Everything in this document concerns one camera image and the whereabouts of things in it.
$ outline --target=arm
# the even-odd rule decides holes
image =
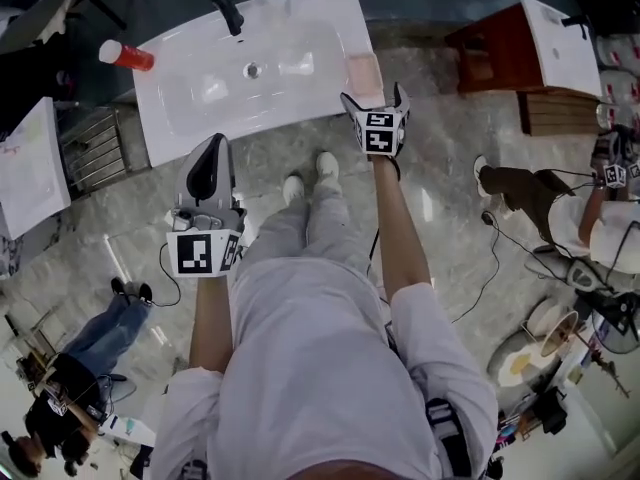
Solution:
[[[40,379],[40,382],[38,382],[38,385],[34,388],[34,390],[31,392],[31,394],[33,395],[34,398],[38,398],[40,396],[40,393],[42,393],[44,391],[44,386],[47,382],[49,382],[49,378],[56,373],[56,369],[51,366],[46,372],[45,374],[42,376],[42,378]]]
[[[382,277],[387,297],[391,300],[398,290],[406,286],[431,284],[431,276],[395,167],[384,157],[374,157],[372,162],[378,201]]]
[[[222,374],[232,353],[227,279],[199,279],[190,369],[174,375],[163,397],[151,461],[154,480],[174,480],[188,462],[207,461],[202,439],[216,431]]]
[[[70,400],[69,397],[65,396],[63,398],[63,401],[65,404],[67,404],[67,409],[69,410],[69,412],[71,412],[71,414],[73,414],[76,418],[78,418],[78,421],[80,421],[82,428],[85,430],[85,432],[83,432],[83,435],[87,438],[87,441],[93,441],[95,436],[98,435],[98,423],[81,407],[73,403],[73,401]]]
[[[444,398],[455,407],[478,477],[496,441],[496,396],[429,286],[427,259],[395,168],[385,158],[373,162],[382,271],[398,352],[426,399]]]
[[[600,210],[602,203],[607,200],[608,189],[606,187],[594,187],[587,205],[582,214],[582,220],[578,227],[578,237],[587,247],[591,245],[591,232],[598,218],[600,218]]]
[[[224,373],[232,353],[227,278],[199,279],[189,366]]]

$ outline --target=chair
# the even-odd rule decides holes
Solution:
[[[126,23],[102,0],[88,0],[121,29]],[[38,0],[33,6],[15,18],[0,35],[0,54],[28,48],[49,24],[65,0]]]

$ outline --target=jeans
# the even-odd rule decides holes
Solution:
[[[63,350],[96,378],[109,375],[140,333],[150,305],[115,295],[104,313],[93,317]]]
[[[326,258],[365,277],[369,274],[367,250],[351,225],[347,203],[334,178],[316,184],[311,207],[303,198],[296,198],[260,226],[258,237],[240,262],[237,278],[259,261],[301,256]]]

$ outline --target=sink basin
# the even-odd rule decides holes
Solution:
[[[343,112],[347,58],[372,52],[358,0],[291,0],[286,21],[275,20],[266,0],[238,9],[239,36],[214,12],[140,46],[155,55],[151,71],[134,71],[152,166],[216,132],[234,139]],[[382,91],[358,101],[384,104]]]

